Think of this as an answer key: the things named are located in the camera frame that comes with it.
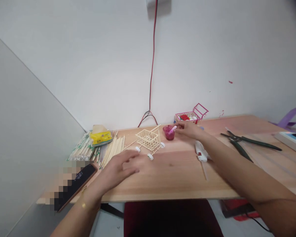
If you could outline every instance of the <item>wire cutter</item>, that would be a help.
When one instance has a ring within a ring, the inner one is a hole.
[[[253,161],[250,159],[249,155],[242,148],[242,146],[240,146],[240,144],[238,144],[238,142],[245,141],[245,142],[249,142],[249,143],[252,143],[252,144],[255,144],[255,145],[259,145],[259,146],[263,146],[263,147],[266,147],[266,148],[271,148],[271,149],[274,149],[274,150],[282,151],[281,148],[278,148],[277,146],[274,146],[274,145],[271,145],[271,144],[268,144],[268,143],[259,142],[259,141],[252,140],[252,139],[249,139],[249,138],[246,138],[246,137],[238,137],[238,136],[234,135],[231,131],[229,131],[228,128],[226,128],[226,129],[227,129],[227,132],[231,136],[226,135],[226,134],[223,134],[223,133],[221,133],[220,135],[223,135],[224,137],[227,137],[230,140],[230,143],[240,153],[240,155],[242,155],[244,158],[248,159],[252,163],[253,163]]]

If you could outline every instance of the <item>red plastic cup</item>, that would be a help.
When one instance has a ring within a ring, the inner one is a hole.
[[[172,125],[167,125],[167,126],[164,126],[162,128],[162,130],[164,131],[164,134],[165,134],[165,138],[168,140],[168,141],[172,141],[174,139],[174,131],[171,131],[171,129],[173,128],[174,126]]]

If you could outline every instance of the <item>pink wire basket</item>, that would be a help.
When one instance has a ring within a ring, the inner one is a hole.
[[[180,116],[181,115],[187,115],[188,117],[195,117],[195,119],[190,119],[190,121],[192,121],[193,123],[197,124],[199,122],[199,120],[202,120],[204,115],[208,112],[208,110],[201,105],[200,103],[198,103],[197,105],[194,106],[193,111],[191,112],[185,112],[185,113],[179,113],[179,114],[175,114],[174,116],[174,121],[180,121]]]

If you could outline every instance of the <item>pink straw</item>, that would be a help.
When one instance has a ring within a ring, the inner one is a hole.
[[[174,127],[170,130],[169,133],[173,133],[173,130],[176,129],[176,128],[177,128],[177,126],[174,126]]]

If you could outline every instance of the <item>tabletop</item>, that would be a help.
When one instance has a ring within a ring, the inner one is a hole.
[[[207,133],[231,149],[235,148],[227,138],[220,135],[220,133],[226,133],[225,127],[237,136],[245,136],[280,147],[283,151],[240,142],[255,165],[296,194],[296,152],[273,137],[273,134],[285,131],[284,129],[253,115],[205,119],[199,124],[204,127]],[[140,172],[125,179],[116,188],[107,192],[103,196],[102,202],[240,197],[218,174],[217,168],[211,160],[201,163],[197,159],[195,140],[175,134],[174,140],[168,141],[162,127],[160,126],[159,130],[165,148],[159,149],[153,155],[154,160],[151,161],[147,157],[150,151],[142,147],[139,157],[125,163],[127,166],[138,167]],[[135,134],[142,129],[119,130],[118,136],[125,135],[126,147],[136,140]],[[129,149],[134,149],[136,146],[139,145],[135,142]],[[97,177],[99,172],[92,177],[88,184]],[[64,174],[58,185],[65,185],[68,179],[72,179],[71,174]],[[75,203],[79,196],[80,193],[71,200],[71,203]],[[53,197],[53,191],[45,192],[37,204],[50,204]]]

